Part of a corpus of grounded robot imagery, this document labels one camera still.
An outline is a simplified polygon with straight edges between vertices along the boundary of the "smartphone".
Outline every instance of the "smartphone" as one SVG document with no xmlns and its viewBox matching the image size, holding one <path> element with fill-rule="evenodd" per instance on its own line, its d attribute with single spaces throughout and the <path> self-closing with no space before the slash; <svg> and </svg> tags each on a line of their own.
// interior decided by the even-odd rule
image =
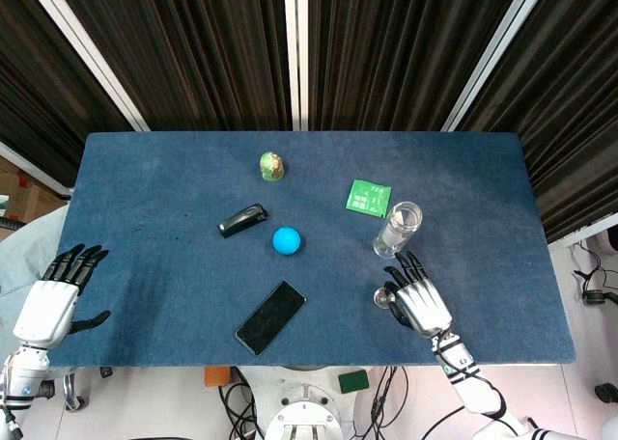
<svg viewBox="0 0 618 440">
<path fill-rule="evenodd" d="M 236 338 L 260 356 L 306 301 L 298 290 L 282 281 L 237 329 Z"/>
</svg>

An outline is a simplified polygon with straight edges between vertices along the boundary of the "black curtain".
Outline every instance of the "black curtain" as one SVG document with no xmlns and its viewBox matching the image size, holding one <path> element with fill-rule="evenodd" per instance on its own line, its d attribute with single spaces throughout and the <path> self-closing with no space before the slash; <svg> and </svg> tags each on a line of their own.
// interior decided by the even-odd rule
<svg viewBox="0 0 618 440">
<path fill-rule="evenodd" d="M 73 186 L 93 131 L 129 129 L 37 0 L 0 0 L 0 141 Z"/>
<path fill-rule="evenodd" d="M 67 1 L 151 129 L 291 129 L 284 0 Z"/>
<path fill-rule="evenodd" d="M 440 130 L 512 0 L 309 0 L 310 129 Z"/>
<path fill-rule="evenodd" d="M 464 117 L 516 131 L 548 241 L 618 211 L 618 0 L 541 0 Z"/>
</svg>

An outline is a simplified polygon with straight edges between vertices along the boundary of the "clear glass cup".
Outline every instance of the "clear glass cup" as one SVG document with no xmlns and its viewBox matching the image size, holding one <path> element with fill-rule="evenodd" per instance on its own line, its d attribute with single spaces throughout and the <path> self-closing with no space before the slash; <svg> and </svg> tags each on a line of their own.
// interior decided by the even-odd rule
<svg viewBox="0 0 618 440">
<path fill-rule="evenodd" d="M 414 202 L 399 202 L 388 212 L 384 225 L 374 240 L 374 250 L 383 259 L 392 259 L 418 231 L 422 221 L 423 212 L 420 206 Z"/>
</svg>

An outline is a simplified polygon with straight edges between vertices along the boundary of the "small figurine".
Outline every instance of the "small figurine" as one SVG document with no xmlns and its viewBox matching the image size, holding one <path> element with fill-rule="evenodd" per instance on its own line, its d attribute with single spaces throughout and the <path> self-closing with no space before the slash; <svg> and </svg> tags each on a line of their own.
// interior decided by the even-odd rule
<svg viewBox="0 0 618 440">
<path fill-rule="evenodd" d="M 274 152 L 263 153 L 260 157 L 260 171 L 266 181 L 277 181 L 283 178 L 283 160 Z"/>
</svg>

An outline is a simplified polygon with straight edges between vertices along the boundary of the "glossy ball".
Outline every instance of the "glossy ball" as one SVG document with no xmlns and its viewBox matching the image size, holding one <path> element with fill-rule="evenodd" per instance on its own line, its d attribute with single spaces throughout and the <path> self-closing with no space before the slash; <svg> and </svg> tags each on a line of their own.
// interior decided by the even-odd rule
<svg viewBox="0 0 618 440">
<path fill-rule="evenodd" d="M 291 255 L 300 247 L 300 234 L 294 228 L 279 228 L 272 237 L 274 250 L 281 255 Z"/>
</svg>

